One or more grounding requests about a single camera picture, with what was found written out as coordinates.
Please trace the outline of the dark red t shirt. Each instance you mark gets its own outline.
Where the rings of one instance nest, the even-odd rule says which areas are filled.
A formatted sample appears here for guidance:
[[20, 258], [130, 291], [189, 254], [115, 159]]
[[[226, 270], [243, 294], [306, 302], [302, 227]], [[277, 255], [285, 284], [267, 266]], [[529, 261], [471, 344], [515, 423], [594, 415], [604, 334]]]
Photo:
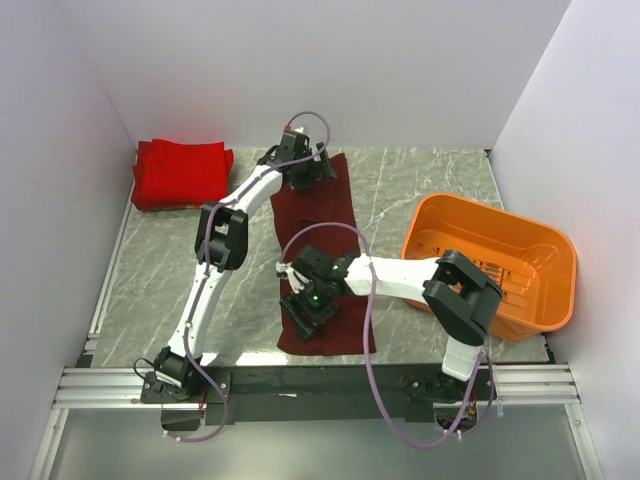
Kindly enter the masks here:
[[[330, 159], [330, 164], [336, 173], [334, 178], [325, 178], [308, 190], [286, 187], [271, 197], [275, 232], [280, 247], [287, 250], [286, 262], [292, 261], [307, 245], [333, 258], [360, 251], [357, 235], [341, 226], [313, 229], [296, 241], [291, 240], [299, 231], [313, 224], [338, 222], [356, 225], [347, 157], [339, 153]], [[282, 309], [278, 348], [299, 356], [361, 354], [367, 299], [346, 296], [339, 298], [337, 304], [335, 315], [305, 341], [297, 338], [288, 312]]]

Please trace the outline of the orange plastic bin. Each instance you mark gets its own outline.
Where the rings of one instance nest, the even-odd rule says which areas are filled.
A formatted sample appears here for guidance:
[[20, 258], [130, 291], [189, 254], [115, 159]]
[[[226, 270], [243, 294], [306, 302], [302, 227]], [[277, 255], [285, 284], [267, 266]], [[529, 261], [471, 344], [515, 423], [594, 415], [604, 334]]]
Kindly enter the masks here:
[[571, 319], [578, 261], [559, 230], [456, 195], [429, 195], [414, 213], [401, 257], [440, 257], [449, 249], [502, 288], [493, 336], [522, 342]]

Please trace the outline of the bright red folded shirt stack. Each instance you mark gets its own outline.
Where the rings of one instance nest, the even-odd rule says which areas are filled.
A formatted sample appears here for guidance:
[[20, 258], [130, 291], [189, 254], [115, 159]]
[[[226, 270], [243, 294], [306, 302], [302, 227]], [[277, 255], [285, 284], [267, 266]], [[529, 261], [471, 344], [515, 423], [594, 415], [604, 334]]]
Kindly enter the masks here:
[[154, 211], [221, 200], [228, 194], [233, 165], [234, 153], [223, 142], [141, 141], [133, 166], [131, 201], [140, 211]]

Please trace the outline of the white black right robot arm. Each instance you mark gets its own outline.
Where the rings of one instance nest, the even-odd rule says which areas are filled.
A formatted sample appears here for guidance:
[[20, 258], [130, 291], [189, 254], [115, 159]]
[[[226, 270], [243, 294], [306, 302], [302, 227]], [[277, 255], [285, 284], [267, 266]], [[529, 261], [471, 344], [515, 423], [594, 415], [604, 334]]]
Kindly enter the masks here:
[[374, 294], [427, 306], [448, 335], [440, 390], [460, 399], [473, 388], [472, 372], [503, 290], [461, 252], [419, 260], [364, 253], [333, 258], [307, 245], [292, 261], [278, 262], [276, 272], [291, 287], [281, 305], [301, 341], [337, 314], [342, 297]]

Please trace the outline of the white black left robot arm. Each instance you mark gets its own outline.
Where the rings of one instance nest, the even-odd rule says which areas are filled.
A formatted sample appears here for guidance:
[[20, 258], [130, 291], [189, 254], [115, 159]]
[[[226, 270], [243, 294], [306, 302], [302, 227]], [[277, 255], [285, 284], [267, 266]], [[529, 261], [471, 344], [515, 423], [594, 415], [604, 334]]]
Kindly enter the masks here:
[[228, 281], [246, 259], [249, 220], [282, 188], [305, 190], [335, 176], [327, 144], [312, 147], [304, 132], [287, 127], [239, 187], [205, 203], [194, 245], [193, 286], [174, 333], [153, 361], [155, 379], [145, 382], [145, 391], [164, 387], [179, 402], [200, 393], [206, 383], [200, 372], [206, 332]]

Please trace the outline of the aluminium rail frame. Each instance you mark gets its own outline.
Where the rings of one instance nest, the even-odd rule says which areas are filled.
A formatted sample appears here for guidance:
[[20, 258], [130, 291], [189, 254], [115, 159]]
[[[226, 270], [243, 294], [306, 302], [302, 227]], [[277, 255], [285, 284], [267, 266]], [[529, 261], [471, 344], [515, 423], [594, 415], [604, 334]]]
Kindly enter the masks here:
[[[444, 351], [444, 333], [426, 315], [419, 315], [415, 334], [396, 325], [377, 330], [379, 353], [375, 371], [382, 393], [410, 399], [425, 383], [410, 385], [408, 375], [436, 374], [437, 359]], [[342, 398], [361, 400], [376, 406], [362, 360], [354, 357], [293, 357], [278, 351], [275, 322], [253, 327], [243, 342], [224, 344], [229, 371], [239, 378], [258, 373], [252, 391], [261, 398], [273, 397], [276, 404], [294, 406], [293, 417], [313, 418]], [[75, 367], [66, 369], [30, 476], [47, 479], [60, 448], [61, 438], [73, 410], [141, 407], [143, 386], [131, 367], [108, 368], [113, 358], [125, 360], [135, 353], [150, 354], [163, 346], [171, 334], [161, 320], [96, 320]], [[582, 399], [568, 364], [554, 357], [542, 335], [522, 342], [491, 337], [486, 351], [493, 362], [493, 378], [486, 385], [494, 390], [497, 409], [506, 405], [560, 405], [570, 424], [570, 436], [579, 463], [589, 479], [602, 479], [604, 468], [586, 419]]]

